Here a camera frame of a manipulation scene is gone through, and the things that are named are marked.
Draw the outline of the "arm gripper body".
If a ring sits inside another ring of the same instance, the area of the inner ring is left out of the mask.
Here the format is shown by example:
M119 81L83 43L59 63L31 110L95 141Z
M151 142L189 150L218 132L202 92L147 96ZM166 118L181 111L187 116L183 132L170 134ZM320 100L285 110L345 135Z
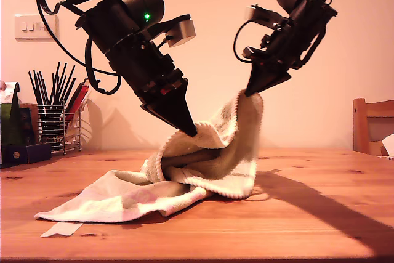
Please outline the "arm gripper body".
M263 37L260 49L249 47L243 52L252 64L264 66L277 75L305 65L326 34L328 21L337 15L325 0L279 0L278 3L288 17L257 5L247 8L246 20L270 28L273 33Z
M163 55L143 34L126 36L105 56L145 105L185 103L187 79L172 58Z

